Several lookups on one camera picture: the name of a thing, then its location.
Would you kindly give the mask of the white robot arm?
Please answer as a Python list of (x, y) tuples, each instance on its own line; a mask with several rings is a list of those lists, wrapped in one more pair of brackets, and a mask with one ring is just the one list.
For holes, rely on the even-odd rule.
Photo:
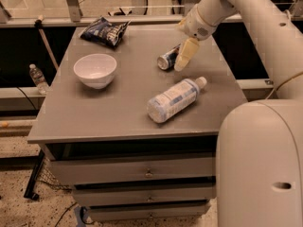
[(303, 35), (271, 0), (201, 0), (180, 22), (182, 70), (238, 13), (277, 97), (244, 103), (223, 121), (216, 152), (218, 227), (303, 227)]

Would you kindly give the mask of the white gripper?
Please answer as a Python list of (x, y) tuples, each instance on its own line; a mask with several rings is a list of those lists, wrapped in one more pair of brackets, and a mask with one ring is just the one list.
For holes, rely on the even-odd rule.
[(188, 65), (199, 49), (199, 41), (207, 39), (215, 32), (219, 18), (219, 6), (196, 4), (186, 18), (176, 25), (177, 30), (185, 31), (189, 37), (192, 37), (186, 39), (180, 45), (179, 54), (174, 64), (176, 71), (182, 71)]

